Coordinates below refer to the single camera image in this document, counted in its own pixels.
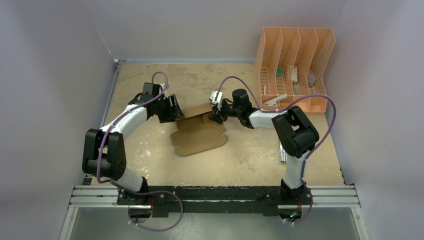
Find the brown cardboard box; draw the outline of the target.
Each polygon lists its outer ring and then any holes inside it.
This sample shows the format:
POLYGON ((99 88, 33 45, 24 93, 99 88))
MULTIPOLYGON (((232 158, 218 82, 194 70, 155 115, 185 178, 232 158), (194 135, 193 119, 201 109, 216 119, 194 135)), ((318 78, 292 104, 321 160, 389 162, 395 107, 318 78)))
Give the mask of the brown cardboard box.
POLYGON ((219 148, 228 141, 224 125, 209 119, 212 113, 209 103, 185 108, 182 113, 184 118, 176 121, 176 131, 170 134, 177 156, 192 156, 219 148))

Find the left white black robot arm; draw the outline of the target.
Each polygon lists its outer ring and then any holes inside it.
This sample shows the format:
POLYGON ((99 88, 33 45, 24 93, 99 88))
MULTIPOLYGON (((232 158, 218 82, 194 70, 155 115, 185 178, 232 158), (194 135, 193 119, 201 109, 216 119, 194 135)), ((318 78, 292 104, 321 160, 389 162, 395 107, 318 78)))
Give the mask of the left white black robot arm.
POLYGON ((142 92, 112 122, 85 133, 82 171, 101 183, 117 185, 138 205, 148 201, 149 187, 145 177, 127 167, 125 140, 153 116, 157 116, 160 123, 184 118, 176 96, 167 94, 168 87, 167 83, 146 82, 142 92))

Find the pack of coloured markers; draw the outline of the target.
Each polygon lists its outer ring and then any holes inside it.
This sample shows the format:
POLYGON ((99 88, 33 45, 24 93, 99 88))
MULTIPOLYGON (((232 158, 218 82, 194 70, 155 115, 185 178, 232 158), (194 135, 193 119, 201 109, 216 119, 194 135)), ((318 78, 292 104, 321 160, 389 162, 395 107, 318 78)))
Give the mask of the pack of coloured markers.
POLYGON ((284 150, 281 143, 279 143, 279 157, 280 157, 280 163, 286 164, 287 163, 287 153, 284 150))

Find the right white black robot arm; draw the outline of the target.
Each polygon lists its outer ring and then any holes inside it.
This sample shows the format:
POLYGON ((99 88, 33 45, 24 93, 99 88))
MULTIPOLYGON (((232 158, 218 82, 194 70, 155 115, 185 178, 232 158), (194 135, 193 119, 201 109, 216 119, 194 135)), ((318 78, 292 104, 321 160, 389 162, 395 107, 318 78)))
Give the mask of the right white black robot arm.
POLYGON ((228 118, 237 118, 249 129, 274 129, 287 154, 286 170, 281 180, 282 200, 294 203, 306 192, 304 172, 307 155, 320 139, 319 133, 299 106, 283 112, 267 112, 252 106, 245 89, 232 92, 232 100, 223 98, 223 93, 213 91, 209 97, 212 106, 210 120, 223 124, 228 118))

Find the orange plastic file organizer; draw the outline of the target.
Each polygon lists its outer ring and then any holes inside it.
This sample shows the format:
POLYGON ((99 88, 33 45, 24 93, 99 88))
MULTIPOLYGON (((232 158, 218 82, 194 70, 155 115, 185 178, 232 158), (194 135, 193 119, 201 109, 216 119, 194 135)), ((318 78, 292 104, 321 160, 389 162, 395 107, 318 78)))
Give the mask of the orange plastic file organizer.
POLYGON ((324 114, 323 78, 335 43, 331 28, 264 27, 254 63, 259 106, 275 111, 298 101, 304 112, 324 114))

